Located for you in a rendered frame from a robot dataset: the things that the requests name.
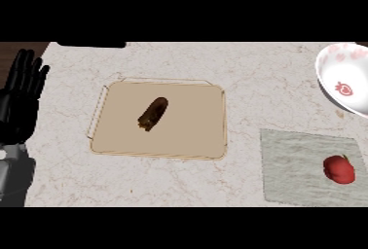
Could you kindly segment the white bowl with strawberry print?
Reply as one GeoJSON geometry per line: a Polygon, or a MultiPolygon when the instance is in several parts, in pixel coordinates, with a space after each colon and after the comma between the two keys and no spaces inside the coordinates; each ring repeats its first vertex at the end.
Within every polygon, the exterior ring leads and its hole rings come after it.
{"type": "Polygon", "coordinates": [[[314,72],[326,95],[368,119],[368,48],[350,43],[329,45],[317,53],[314,72]]]}

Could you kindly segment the grey woven placemat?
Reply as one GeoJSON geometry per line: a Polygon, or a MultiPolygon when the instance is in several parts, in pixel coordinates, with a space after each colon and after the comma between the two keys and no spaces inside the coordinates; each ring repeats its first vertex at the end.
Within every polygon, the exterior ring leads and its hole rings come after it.
{"type": "Polygon", "coordinates": [[[368,170],[353,138],[260,130],[263,193],[267,201],[298,206],[368,206],[368,170]],[[345,155],[354,181],[335,183],[323,160],[345,155]]]}

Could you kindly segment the beige wooden cutting board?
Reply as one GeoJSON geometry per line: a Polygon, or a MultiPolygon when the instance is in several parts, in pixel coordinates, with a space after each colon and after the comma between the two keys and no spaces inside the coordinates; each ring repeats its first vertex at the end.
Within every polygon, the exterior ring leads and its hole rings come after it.
{"type": "Polygon", "coordinates": [[[101,89],[90,151],[96,154],[217,160],[227,151],[226,95],[196,81],[119,81],[101,89]],[[150,130],[137,118],[159,97],[168,100],[150,130]]]}

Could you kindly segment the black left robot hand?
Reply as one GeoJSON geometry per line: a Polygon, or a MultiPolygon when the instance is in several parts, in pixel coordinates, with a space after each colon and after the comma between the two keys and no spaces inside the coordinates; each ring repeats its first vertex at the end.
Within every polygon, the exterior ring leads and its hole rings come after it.
{"type": "Polygon", "coordinates": [[[0,89],[0,145],[23,144],[32,136],[48,69],[33,50],[20,49],[0,89]]]}

